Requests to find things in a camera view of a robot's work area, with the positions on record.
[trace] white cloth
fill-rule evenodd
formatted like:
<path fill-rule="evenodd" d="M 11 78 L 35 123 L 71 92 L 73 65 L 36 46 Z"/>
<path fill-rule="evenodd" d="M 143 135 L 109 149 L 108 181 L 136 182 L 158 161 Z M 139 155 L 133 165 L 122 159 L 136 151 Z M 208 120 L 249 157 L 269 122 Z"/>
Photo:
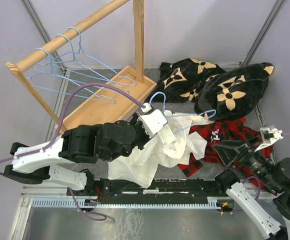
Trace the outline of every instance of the white cloth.
<path fill-rule="evenodd" d="M 212 120 L 208 120 L 208 118 L 206 118 L 206 117 L 191 115 L 189 113 L 175 112 L 173 115 L 182 116 L 180 118 L 183 118 L 186 120 L 192 120 L 192 123 L 191 123 L 192 125 L 207 125 L 207 124 L 212 124 L 215 122 Z"/>
<path fill-rule="evenodd" d="M 165 111 L 165 115 L 168 117 L 172 113 Z M 196 159 L 204 157 L 207 141 L 197 132 L 188 135 L 189 128 L 176 134 L 174 132 L 190 126 L 193 121 L 197 123 L 206 119 L 200 116 L 167 119 L 167 125 L 144 146 L 143 150 L 135 147 L 130 156 L 121 156 L 108 163 L 108 179 L 128 180 L 148 188 L 154 179 L 158 164 L 172 168 L 178 164 L 189 164 L 190 153 L 193 153 Z"/>

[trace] wooden rod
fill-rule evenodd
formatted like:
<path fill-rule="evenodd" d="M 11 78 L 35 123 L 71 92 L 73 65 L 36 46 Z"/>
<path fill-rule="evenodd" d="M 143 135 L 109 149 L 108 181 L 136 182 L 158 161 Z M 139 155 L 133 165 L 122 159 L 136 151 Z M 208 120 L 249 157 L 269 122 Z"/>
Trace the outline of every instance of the wooden rod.
<path fill-rule="evenodd" d="M 136 55 L 136 80 L 144 80 L 144 0 L 134 1 L 134 35 Z"/>
<path fill-rule="evenodd" d="M 15 75 L 20 82 L 28 89 L 28 91 L 32 94 L 32 96 L 35 97 L 35 99 L 40 103 L 41 106 L 49 113 L 49 115 L 53 118 L 53 120 L 56 121 L 56 123 L 59 124 L 59 118 L 54 113 L 54 111 L 49 107 L 49 105 L 45 102 L 42 96 L 36 91 L 36 89 L 31 85 L 31 83 L 26 79 L 26 77 L 22 74 L 22 72 L 19 71 L 19 69 L 12 63 L 8 62 L 6 63 L 6 67 L 9 68 L 9 70 L 12 72 L 13 75 Z M 61 126 L 62 131 L 66 131 L 67 128 L 62 125 Z"/>
<path fill-rule="evenodd" d="M 80 23 L 76 24 L 74 27 L 79 31 L 83 32 L 90 28 L 95 23 L 99 22 L 101 19 L 103 19 L 105 16 L 112 13 L 114 10 L 121 7 L 123 4 L 127 3 L 129 0 L 113 0 L 112 2 L 108 3 L 95 13 L 91 14 L 84 20 L 82 20 Z M 78 36 L 77 31 L 74 29 L 69 29 L 63 33 L 64 36 L 72 40 L 76 36 Z M 58 36 L 51 40 L 49 43 L 42 46 L 43 49 L 45 49 L 50 54 L 56 51 L 58 48 L 66 44 L 68 41 L 62 37 Z M 24 72 L 31 68 L 36 63 L 40 62 L 42 59 L 44 59 L 47 56 L 47 54 L 42 50 L 36 50 L 26 58 L 22 59 L 20 62 L 16 63 L 16 67 L 20 72 Z"/>

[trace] red plaid shirt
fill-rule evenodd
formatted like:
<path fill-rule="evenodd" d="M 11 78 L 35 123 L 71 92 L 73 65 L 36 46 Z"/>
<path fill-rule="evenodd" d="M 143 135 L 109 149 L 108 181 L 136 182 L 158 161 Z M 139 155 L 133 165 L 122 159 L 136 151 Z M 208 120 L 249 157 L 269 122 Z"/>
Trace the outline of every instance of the red plaid shirt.
<path fill-rule="evenodd" d="M 223 164 L 219 158 L 217 152 L 214 150 L 213 145 L 218 144 L 222 140 L 250 140 L 258 136 L 260 133 L 254 131 L 246 126 L 243 126 L 245 118 L 240 118 L 234 121 L 216 121 L 208 125 L 196 125 L 190 128 L 189 134 L 197 132 L 201 135 L 206 141 L 207 146 L 205 150 L 205 157 L 200 159 L 201 161 L 214 163 L 214 164 Z M 270 158 L 271 148 L 265 148 L 261 151 L 261 154 Z M 190 177 L 200 168 L 203 167 L 203 164 L 198 161 L 193 154 L 190 155 L 189 165 L 179 164 L 178 167 L 183 171 L 183 173 Z M 252 176 L 252 172 L 247 167 L 242 167 L 236 169 L 238 171 L 243 171 L 247 176 Z"/>

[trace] wooden clothes rack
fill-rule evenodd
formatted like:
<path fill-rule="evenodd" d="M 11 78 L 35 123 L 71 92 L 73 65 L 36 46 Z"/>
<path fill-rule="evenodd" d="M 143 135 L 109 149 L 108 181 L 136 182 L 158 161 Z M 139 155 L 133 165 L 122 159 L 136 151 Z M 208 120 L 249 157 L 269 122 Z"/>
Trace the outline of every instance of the wooden clothes rack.
<path fill-rule="evenodd" d="M 127 3 L 129 0 L 113 0 L 95 13 L 91 14 L 81 22 L 77 23 L 76 28 L 80 33 L 90 28 L 95 23 Z M 136 57 L 136 69 L 130 66 L 126 66 L 119 72 L 121 76 L 127 76 L 136 80 L 138 83 L 136 86 L 127 86 L 126 89 L 130 95 L 136 98 L 138 101 L 143 102 L 144 99 L 153 91 L 156 83 L 151 79 L 144 76 L 144 0 L 133 0 L 134 7 L 134 35 L 135 35 L 135 57 Z M 69 40 L 77 37 L 79 34 L 74 29 L 70 28 L 63 33 Z M 48 53 L 53 53 L 68 41 L 58 36 L 42 46 Z M 43 50 L 37 49 L 26 58 L 22 59 L 16 64 L 8 62 L 6 66 L 15 75 L 19 81 L 28 89 L 28 91 L 35 97 L 40 105 L 48 112 L 48 114 L 59 123 L 58 116 L 41 97 L 37 90 L 31 85 L 31 83 L 24 76 L 24 72 L 47 57 L 47 53 Z M 113 81 L 124 83 L 128 81 L 127 78 L 113 77 Z M 92 99 L 87 99 L 78 108 L 76 108 L 71 114 L 69 114 L 63 124 L 61 130 L 64 132 L 68 129 L 72 129 L 81 124 L 94 125 L 108 122 L 115 122 L 117 120 L 127 119 L 137 108 L 133 102 L 127 101 L 121 95 L 115 94 L 112 96 L 112 92 L 105 89 L 99 89 L 95 92 L 96 95 L 101 95 L 106 92 L 106 95 L 111 95 L 116 100 L 116 104 L 106 104 L 104 111 L 103 102 L 94 101 L 92 99 L 97 98 L 92 95 Z"/>

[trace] wooden tray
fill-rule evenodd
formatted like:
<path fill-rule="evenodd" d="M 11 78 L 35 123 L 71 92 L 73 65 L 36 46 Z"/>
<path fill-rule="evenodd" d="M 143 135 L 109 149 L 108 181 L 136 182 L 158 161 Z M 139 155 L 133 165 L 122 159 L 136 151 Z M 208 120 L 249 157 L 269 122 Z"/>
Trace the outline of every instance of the wooden tray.
<path fill-rule="evenodd" d="M 126 66 L 119 72 L 120 76 L 127 76 L 136 80 L 136 70 L 131 66 Z M 121 83 L 132 83 L 128 78 L 114 76 L 112 81 Z M 122 85 L 129 91 L 129 95 L 142 102 L 156 87 L 156 83 L 144 76 L 143 82 L 137 82 L 136 86 Z M 105 89 L 96 91 L 97 95 L 106 95 L 116 100 L 115 104 L 87 99 L 65 119 L 63 124 L 67 129 L 73 129 L 79 125 L 95 125 L 113 123 L 117 120 L 126 120 L 138 108 L 138 106 L 121 94 L 113 93 Z"/>

